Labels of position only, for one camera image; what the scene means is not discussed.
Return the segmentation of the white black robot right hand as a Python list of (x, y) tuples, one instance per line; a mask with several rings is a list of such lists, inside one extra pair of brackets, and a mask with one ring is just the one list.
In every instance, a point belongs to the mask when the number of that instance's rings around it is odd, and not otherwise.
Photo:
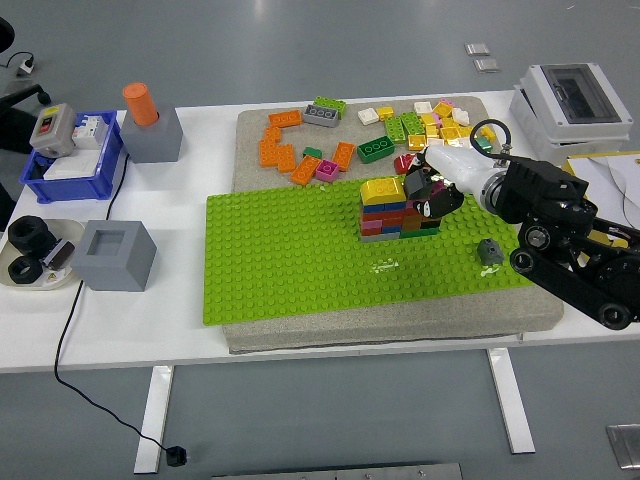
[(409, 164), (404, 190), (412, 208), (425, 218), (441, 218), (458, 209), (465, 194), (496, 213), (492, 196), (499, 193), (505, 171), (473, 149), (430, 146)]

